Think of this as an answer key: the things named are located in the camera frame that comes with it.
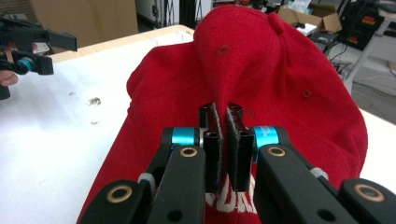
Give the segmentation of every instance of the white table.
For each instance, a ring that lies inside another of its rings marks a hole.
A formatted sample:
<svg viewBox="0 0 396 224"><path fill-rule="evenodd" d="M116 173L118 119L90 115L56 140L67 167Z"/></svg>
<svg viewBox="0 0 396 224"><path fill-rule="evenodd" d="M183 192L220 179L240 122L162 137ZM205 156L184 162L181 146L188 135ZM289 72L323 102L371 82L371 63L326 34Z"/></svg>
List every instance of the white table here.
<svg viewBox="0 0 396 224"><path fill-rule="evenodd" d="M28 74L0 101L0 223L75 223L126 118L126 81L155 46L192 40L174 26L53 55L54 76ZM101 104L91 104L98 97ZM396 192L396 127L363 111L362 176Z"/></svg>

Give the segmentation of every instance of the red cap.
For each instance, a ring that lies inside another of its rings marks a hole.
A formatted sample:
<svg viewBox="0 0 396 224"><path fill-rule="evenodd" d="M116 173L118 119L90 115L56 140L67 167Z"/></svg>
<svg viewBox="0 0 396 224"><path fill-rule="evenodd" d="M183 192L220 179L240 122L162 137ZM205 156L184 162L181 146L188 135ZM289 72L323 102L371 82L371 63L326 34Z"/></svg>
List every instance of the red cap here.
<svg viewBox="0 0 396 224"><path fill-rule="evenodd" d="M198 108L210 102L218 107L222 127L228 103L245 109L247 127L284 127L293 145L337 188L359 176L364 163L367 131L361 112L326 56L275 13L213 9L193 42L153 49L127 89L128 117L82 213L106 184L137 180L163 129L198 127ZM206 195L206 223L260 223L251 193L225 186L221 197L212 196Z"/></svg>

